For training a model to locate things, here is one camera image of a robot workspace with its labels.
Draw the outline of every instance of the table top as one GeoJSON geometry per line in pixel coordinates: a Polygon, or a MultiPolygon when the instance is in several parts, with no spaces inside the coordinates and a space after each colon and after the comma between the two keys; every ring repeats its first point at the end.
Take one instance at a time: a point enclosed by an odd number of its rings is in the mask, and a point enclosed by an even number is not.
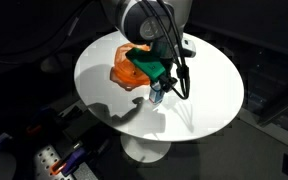
{"type": "Polygon", "coordinates": [[[128,43],[120,32],[114,32],[92,43],[79,57],[74,79],[82,101],[107,125],[143,139],[186,141],[222,129],[241,108],[241,76],[221,51],[189,34],[184,37],[192,40],[197,50],[195,58],[186,58],[191,78],[188,100],[172,91],[155,106],[149,101],[150,86],[128,92],[112,82],[116,49],[128,43]]]}

